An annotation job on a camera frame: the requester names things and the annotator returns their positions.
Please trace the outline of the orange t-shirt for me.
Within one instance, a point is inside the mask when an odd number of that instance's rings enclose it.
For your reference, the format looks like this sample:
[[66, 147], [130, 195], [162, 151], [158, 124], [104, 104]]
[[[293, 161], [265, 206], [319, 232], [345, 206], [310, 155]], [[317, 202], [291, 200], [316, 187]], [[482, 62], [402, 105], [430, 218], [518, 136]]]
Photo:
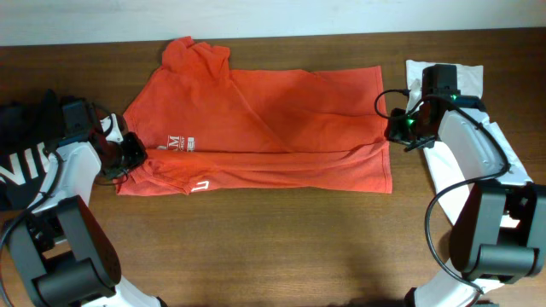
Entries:
[[166, 46], [124, 114], [147, 158], [118, 194], [392, 192], [380, 67], [241, 70], [229, 57], [228, 48], [189, 37]]

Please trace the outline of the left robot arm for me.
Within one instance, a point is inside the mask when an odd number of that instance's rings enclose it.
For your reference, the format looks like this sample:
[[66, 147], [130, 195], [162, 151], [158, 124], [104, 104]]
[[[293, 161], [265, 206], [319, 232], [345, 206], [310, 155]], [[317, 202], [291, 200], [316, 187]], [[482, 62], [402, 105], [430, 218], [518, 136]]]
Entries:
[[35, 200], [9, 222], [1, 244], [9, 250], [36, 306], [155, 306], [123, 277], [119, 257], [88, 203], [103, 168], [125, 174], [147, 157], [130, 132], [121, 142], [99, 134], [50, 154], [50, 172]]

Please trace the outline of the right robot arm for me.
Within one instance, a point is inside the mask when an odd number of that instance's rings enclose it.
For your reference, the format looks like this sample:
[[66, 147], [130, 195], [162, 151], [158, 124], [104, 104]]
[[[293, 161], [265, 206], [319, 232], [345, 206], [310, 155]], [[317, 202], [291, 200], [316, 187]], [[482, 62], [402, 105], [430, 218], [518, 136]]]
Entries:
[[407, 306], [473, 306], [494, 286], [538, 275], [545, 265], [545, 187], [535, 184], [506, 144], [484, 105], [471, 96], [424, 96], [409, 111], [387, 116], [387, 139], [406, 150], [452, 152], [463, 175], [436, 193], [427, 206], [429, 229], [434, 206], [457, 188], [465, 200], [450, 233], [450, 258], [439, 257], [431, 233], [427, 245], [441, 270], [427, 284], [409, 290]]

